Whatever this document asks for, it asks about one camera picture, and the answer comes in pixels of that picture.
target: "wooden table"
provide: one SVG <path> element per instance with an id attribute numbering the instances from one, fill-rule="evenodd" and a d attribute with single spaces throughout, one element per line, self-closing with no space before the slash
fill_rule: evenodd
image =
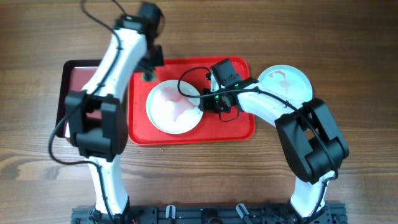
<path id="1" fill-rule="evenodd" d="M 139 1 L 121 3 L 135 13 Z M 63 64 L 101 58 L 110 34 L 77 0 L 0 0 L 0 223 L 69 223 L 93 205 L 86 166 L 49 159 Z M 349 223 L 398 222 L 398 4 L 394 1 L 159 1 L 166 58 L 240 55 L 252 77 L 295 66 L 327 104 L 349 146 L 326 199 Z M 87 4 L 108 24 L 118 8 Z M 62 159 L 81 159 L 64 139 Z M 139 147 L 123 177 L 133 205 L 286 202 L 294 190 L 275 129 L 256 119 L 244 142 Z"/>

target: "tray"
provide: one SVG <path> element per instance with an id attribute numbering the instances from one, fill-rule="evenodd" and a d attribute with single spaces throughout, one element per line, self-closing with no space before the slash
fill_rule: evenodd
<path id="1" fill-rule="evenodd" d="M 228 57 L 243 79 L 250 76 L 248 64 L 237 56 L 202 57 L 166 59 L 165 66 L 156 68 L 157 80 L 144 82 L 141 73 L 135 73 L 129 82 L 128 126 L 129 137 L 132 142 L 141 146 L 156 146 L 169 144 L 193 144 L 205 142 L 231 142 L 249 139 L 255 130 L 254 116 L 241 113 L 239 118 L 231 122 L 220 121 L 218 114 L 204 112 L 199 124 L 191 131 L 183 134 L 167 134 L 158 130 L 148 119 L 146 114 L 146 99 L 153 87 L 166 80 L 178 80 L 181 74 L 189 68 L 197 66 L 210 67 Z M 195 70 L 184 77 L 184 81 L 193 85 L 200 93 L 210 87 L 206 79 L 205 70 Z M 222 119 L 236 117 L 233 108 L 230 114 L 223 114 Z"/>

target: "white plate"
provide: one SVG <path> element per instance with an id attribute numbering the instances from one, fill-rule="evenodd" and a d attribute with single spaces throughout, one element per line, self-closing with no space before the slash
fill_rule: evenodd
<path id="1" fill-rule="evenodd" d="M 203 112 L 199 110 L 199 98 L 188 98 L 195 106 L 194 109 L 185 110 L 177 119 L 173 121 L 170 118 L 175 103 L 165 101 L 160 96 L 160 91 L 164 88 L 177 90 L 178 80 L 167 80 L 155 86 L 149 93 L 146 102 L 146 111 L 151 123 L 159 130 L 169 134 L 182 134 L 193 129 L 201 120 Z M 191 84 L 181 81 L 181 91 L 188 95 L 200 95 L 198 90 Z"/>
<path id="2" fill-rule="evenodd" d="M 274 65 L 265 69 L 259 82 L 268 90 L 293 100 L 310 101 L 312 86 L 310 80 L 299 69 L 290 65 Z"/>

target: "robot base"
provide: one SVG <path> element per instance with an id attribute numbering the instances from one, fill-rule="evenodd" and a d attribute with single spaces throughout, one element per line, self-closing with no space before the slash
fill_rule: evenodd
<path id="1" fill-rule="evenodd" d="M 347 224 L 345 204 L 327 203 L 326 209 L 315 220 L 314 224 Z M 268 203 L 260 206 L 247 206 L 249 221 L 253 224 L 286 224 L 299 223 L 291 212 L 288 203 Z M 210 207 L 155 207 L 131 206 L 126 221 L 118 224 L 208 224 L 209 214 L 218 214 L 224 224 L 242 224 L 248 222 L 240 218 L 235 207 L 210 206 Z M 109 223 L 108 215 L 101 214 L 95 217 L 95 208 L 73 209 L 71 224 L 100 224 Z"/>

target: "wooden surface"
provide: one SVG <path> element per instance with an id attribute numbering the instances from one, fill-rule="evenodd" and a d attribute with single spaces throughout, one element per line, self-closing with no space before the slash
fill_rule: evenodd
<path id="1" fill-rule="evenodd" d="M 138 1 L 122 1 L 135 13 Z M 101 58 L 109 33 L 77 0 L 0 0 L 0 223 L 68 223 L 93 205 L 86 166 L 49 159 L 63 64 Z M 350 146 L 326 198 L 350 223 L 398 223 L 398 5 L 395 1 L 158 2 L 166 58 L 240 55 L 252 77 L 275 64 L 311 80 Z M 108 24 L 118 9 L 87 5 Z M 122 166 L 133 205 L 286 202 L 294 189 L 275 129 L 256 119 L 244 142 L 138 147 Z M 63 139 L 56 155 L 80 159 Z"/>

